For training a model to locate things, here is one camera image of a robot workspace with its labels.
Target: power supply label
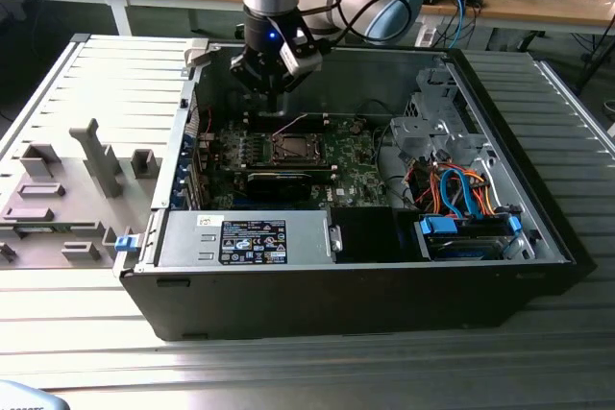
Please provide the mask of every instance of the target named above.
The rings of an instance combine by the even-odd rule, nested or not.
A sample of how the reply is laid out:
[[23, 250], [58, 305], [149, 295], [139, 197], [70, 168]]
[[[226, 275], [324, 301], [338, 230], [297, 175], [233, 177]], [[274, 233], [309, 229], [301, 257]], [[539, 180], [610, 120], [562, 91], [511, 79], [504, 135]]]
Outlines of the power supply label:
[[222, 264], [286, 264], [286, 221], [224, 221], [218, 260]]

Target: table leg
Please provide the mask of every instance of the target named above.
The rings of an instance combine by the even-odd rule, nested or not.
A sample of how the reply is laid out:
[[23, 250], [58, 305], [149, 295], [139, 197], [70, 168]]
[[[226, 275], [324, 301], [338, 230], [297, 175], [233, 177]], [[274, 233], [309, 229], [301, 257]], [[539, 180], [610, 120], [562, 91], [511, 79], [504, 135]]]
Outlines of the table leg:
[[131, 36], [133, 34], [131, 30], [131, 23], [128, 20], [128, 2], [126, 0], [106, 0], [107, 5], [111, 7], [113, 13], [113, 19], [115, 20], [115, 26], [117, 27], [117, 33], [121, 36]]

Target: green circuit board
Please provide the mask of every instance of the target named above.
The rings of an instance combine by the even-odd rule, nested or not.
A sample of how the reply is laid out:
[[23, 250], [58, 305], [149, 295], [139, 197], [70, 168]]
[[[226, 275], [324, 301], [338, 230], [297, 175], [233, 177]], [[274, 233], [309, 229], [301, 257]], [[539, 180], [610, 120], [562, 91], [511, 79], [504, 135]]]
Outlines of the green circuit board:
[[[327, 206], [387, 205], [386, 197], [379, 187], [381, 179], [373, 160], [372, 132], [365, 129], [360, 133], [352, 133], [353, 125], [353, 119], [332, 119], [323, 133], [308, 136], [309, 139], [317, 137], [320, 147], [318, 157], [314, 157], [314, 164], [327, 164], [333, 168], [330, 172], [313, 175], [309, 200], [293, 204], [250, 204], [243, 193], [242, 178], [245, 175], [237, 173], [242, 161], [239, 153], [241, 139], [245, 138], [246, 133], [233, 126], [221, 130], [217, 136], [221, 166], [210, 175], [213, 208], [322, 209]], [[270, 136], [267, 133], [251, 133], [250, 136], [257, 140], [254, 151], [250, 152], [251, 162], [269, 161], [276, 151]], [[305, 172], [310, 174], [310, 167]]]

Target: motherboard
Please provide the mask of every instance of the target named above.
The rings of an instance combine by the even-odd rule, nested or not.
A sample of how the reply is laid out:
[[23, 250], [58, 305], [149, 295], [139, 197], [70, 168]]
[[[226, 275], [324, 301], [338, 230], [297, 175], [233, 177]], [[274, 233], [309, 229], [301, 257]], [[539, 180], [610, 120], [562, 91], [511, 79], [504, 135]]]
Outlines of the motherboard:
[[283, 133], [230, 122], [210, 136], [210, 162], [204, 170], [209, 207], [387, 205], [374, 162], [373, 128], [355, 118], [303, 122]]

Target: robotic arm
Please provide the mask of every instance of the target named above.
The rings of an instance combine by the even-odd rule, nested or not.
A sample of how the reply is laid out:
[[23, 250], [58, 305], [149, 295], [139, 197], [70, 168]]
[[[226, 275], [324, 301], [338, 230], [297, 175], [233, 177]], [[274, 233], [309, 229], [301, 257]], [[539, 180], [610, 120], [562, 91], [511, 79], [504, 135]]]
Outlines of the robotic arm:
[[[401, 37], [423, 0], [301, 0], [302, 10], [299, 2], [243, 0], [245, 47], [231, 72], [272, 106], [318, 69], [322, 56], [348, 32], [376, 43]], [[335, 34], [337, 40], [326, 38]]]

